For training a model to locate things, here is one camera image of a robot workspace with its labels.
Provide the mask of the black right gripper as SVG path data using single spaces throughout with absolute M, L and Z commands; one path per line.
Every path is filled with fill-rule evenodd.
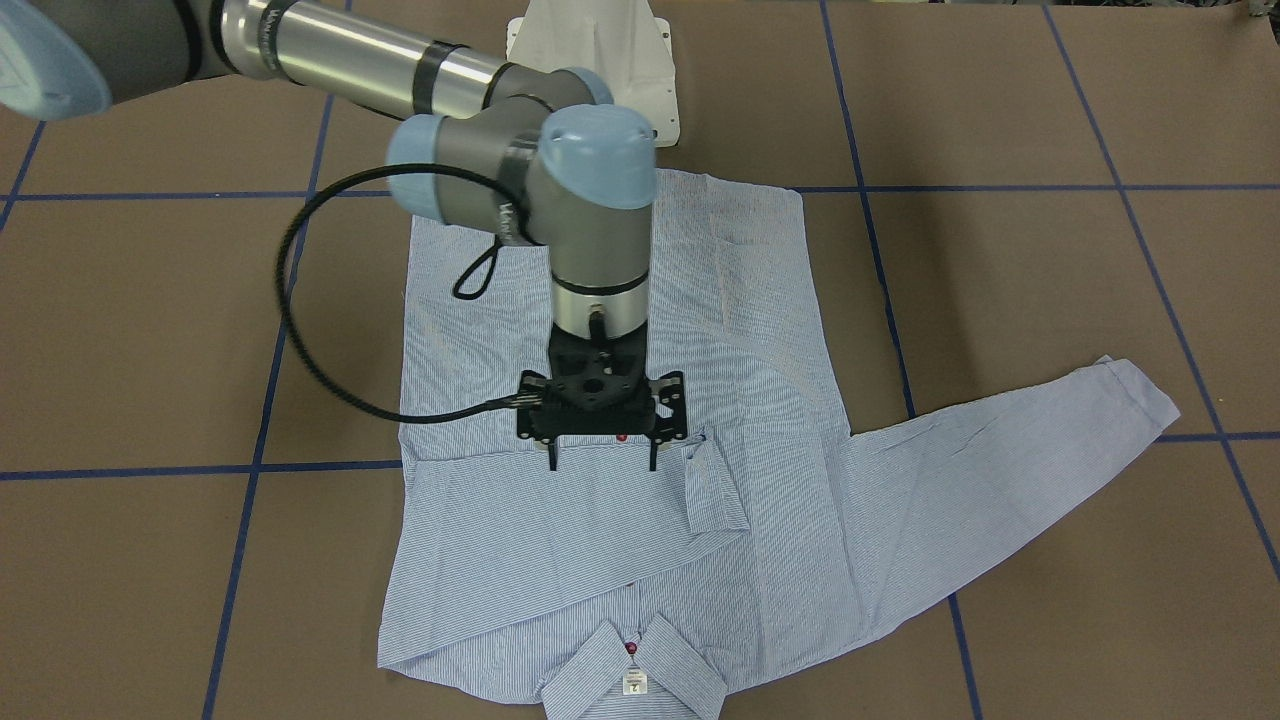
M 553 325 L 549 374 L 526 370 L 520 379 L 517 437 L 547 445 L 550 471 L 559 468 L 561 437 L 646 437 L 648 470 L 657 471 L 660 445 L 689 438 L 689 392 L 682 372 L 648 375 L 648 325 L 603 341 Z

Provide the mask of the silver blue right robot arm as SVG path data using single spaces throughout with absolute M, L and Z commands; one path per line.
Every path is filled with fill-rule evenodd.
M 614 102 L 591 70 L 535 70 L 320 1 L 5 1 L 3 104 L 36 120 L 223 76 L 319 88 L 394 118 L 381 167 L 319 190 L 276 252 L 282 328 L 330 395 L 402 425 L 511 410 L 552 468 L 566 436 L 644 437 L 648 465 L 689 437 L 681 372 L 646 373 L 658 178 L 649 122 Z M 379 407 L 315 361 L 291 307 L 291 256 L 312 214 L 387 181 L 408 213 L 489 232 L 472 269 L 493 274 L 508 246 L 548 250 L 549 372 L 526 370 L 506 397 L 426 415 Z

